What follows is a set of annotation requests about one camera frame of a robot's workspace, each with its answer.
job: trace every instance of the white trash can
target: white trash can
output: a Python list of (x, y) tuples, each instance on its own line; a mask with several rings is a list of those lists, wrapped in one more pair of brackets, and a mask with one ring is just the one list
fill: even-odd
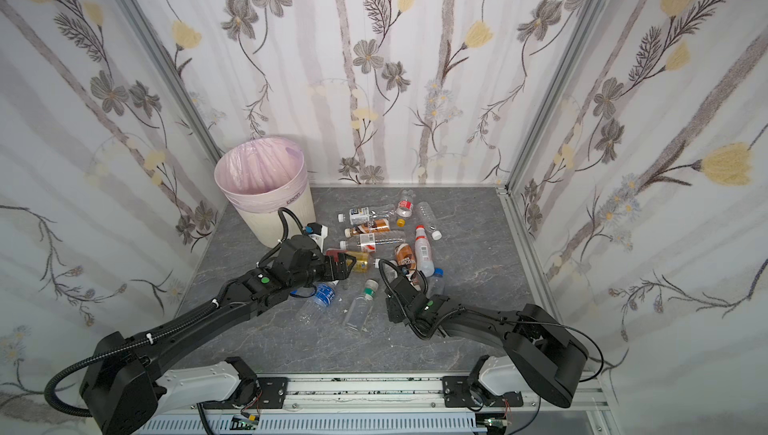
[[(304, 154), (287, 138), (266, 137), (236, 146), (216, 164), (214, 179), (267, 247), (283, 236), (278, 208), (290, 209), (304, 225), (316, 220)], [(296, 223), (286, 219), (288, 237), (298, 235)]]

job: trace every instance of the bottle with red cap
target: bottle with red cap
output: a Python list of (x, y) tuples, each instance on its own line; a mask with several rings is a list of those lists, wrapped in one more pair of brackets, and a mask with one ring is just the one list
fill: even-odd
[(429, 246), (424, 225), (416, 227), (416, 268), (425, 277), (431, 277), (435, 273), (435, 262), (432, 261), (432, 247)]

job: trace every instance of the wall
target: wall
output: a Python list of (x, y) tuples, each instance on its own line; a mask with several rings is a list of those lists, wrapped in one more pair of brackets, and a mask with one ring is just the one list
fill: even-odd
[(627, 435), (768, 431), (764, 1), (610, 0), (514, 187)]
[(584, 0), (138, 0), (223, 150), (280, 134), (318, 184), (494, 184)]
[(97, 433), (40, 391), (104, 335), (174, 315), (224, 198), (111, 0), (0, 12), (0, 431)]

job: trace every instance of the robotic arm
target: robotic arm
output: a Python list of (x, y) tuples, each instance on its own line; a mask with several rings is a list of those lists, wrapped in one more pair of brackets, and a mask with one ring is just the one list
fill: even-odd
[[(302, 227), (289, 210), (281, 210)], [(226, 282), (213, 300), (166, 324), (127, 338), (119, 332), (107, 335), (92, 357), (50, 380), (45, 400), (58, 411), (93, 417), (104, 435), (128, 435), (156, 413), (189, 405), (198, 393), (204, 393), (206, 400), (228, 400), (239, 406), (252, 400), (260, 390), (259, 382), (239, 358), (211, 367), (168, 370), (200, 345), (287, 300), (296, 288), (345, 280), (350, 275), (355, 258), (323, 255), (303, 227), (302, 235), (288, 239), (282, 211), (283, 240), (257, 268)], [(588, 352), (541, 307), (490, 311), (442, 295), (427, 299), (411, 285), (401, 267), (386, 263), (398, 271), (390, 282), (384, 265), (379, 268), (389, 295), (390, 321), (405, 321), (424, 339), (440, 330), (451, 337), (500, 347), (533, 391), (554, 405), (570, 406)], [(80, 395), (88, 409), (64, 403), (55, 391), (65, 377), (83, 368), (87, 370)]]

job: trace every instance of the white bottle label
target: white bottle label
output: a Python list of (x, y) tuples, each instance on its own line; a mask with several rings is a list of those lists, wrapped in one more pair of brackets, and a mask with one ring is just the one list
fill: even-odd
[(360, 235), (360, 249), (366, 253), (376, 251), (376, 236), (373, 233)]
[(370, 218), (368, 207), (350, 210), (350, 225), (362, 225)]

